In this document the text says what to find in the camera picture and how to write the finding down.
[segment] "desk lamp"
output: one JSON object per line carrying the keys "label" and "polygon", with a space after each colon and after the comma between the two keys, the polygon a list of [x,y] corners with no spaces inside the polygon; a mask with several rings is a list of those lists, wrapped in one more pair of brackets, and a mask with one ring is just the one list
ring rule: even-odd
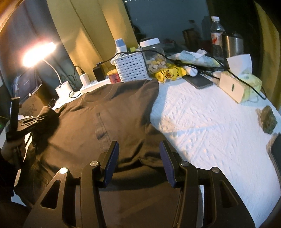
{"label": "desk lamp", "polygon": [[60,85],[56,88],[57,94],[59,95],[59,97],[65,97],[66,95],[68,96],[72,92],[72,87],[70,86],[69,82],[62,83],[60,75],[58,74],[56,69],[45,60],[45,58],[49,54],[53,53],[55,49],[56,45],[52,42],[48,44],[37,45],[24,55],[23,65],[25,67],[30,68],[35,66],[41,60],[47,63],[55,71],[60,81]]}

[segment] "smartphone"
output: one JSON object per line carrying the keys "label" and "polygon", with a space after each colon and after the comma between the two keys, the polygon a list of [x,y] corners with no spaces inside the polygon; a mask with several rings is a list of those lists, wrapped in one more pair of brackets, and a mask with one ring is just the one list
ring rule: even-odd
{"label": "smartphone", "polygon": [[196,89],[203,89],[214,84],[212,81],[202,76],[201,74],[197,74],[195,77],[186,75],[182,78],[192,84]]}
{"label": "smartphone", "polygon": [[279,133],[277,138],[275,139],[270,155],[271,158],[273,158],[273,165],[275,166],[275,169],[278,173],[278,178],[281,178],[281,153],[280,153],[280,148],[281,148],[281,134]]}

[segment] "red candle jar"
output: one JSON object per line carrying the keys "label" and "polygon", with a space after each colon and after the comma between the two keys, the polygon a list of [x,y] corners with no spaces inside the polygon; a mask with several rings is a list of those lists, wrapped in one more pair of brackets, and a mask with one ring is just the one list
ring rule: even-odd
{"label": "red candle jar", "polygon": [[121,79],[116,69],[109,71],[107,75],[109,77],[111,84],[121,82]]}

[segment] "clear plastic jar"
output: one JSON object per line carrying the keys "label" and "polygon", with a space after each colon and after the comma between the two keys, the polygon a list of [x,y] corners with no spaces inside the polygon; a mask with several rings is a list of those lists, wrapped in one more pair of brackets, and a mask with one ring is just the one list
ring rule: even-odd
{"label": "clear plastic jar", "polygon": [[149,73],[155,74],[163,69],[167,69],[167,59],[153,51],[157,51],[165,55],[163,48],[160,46],[158,38],[146,40],[140,43],[140,46],[146,52],[143,52],[143,56],[146,62]]}

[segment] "power strip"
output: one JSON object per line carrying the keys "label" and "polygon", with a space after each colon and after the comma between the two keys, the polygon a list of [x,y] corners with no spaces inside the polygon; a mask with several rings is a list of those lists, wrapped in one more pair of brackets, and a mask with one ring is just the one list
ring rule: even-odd
{"label": "power strip", "polygon": [[91,91],[93,91],[99,87],[102,87],[104,85],[107,85],[107,84],[111,84],[109,78],[106,78],[105,80],[102,80],[100,82],[95,80],[95,81],[92,81],[88,86],[82,86],[80,91],[82,94],[85,94],[85,93],[91,92]]}

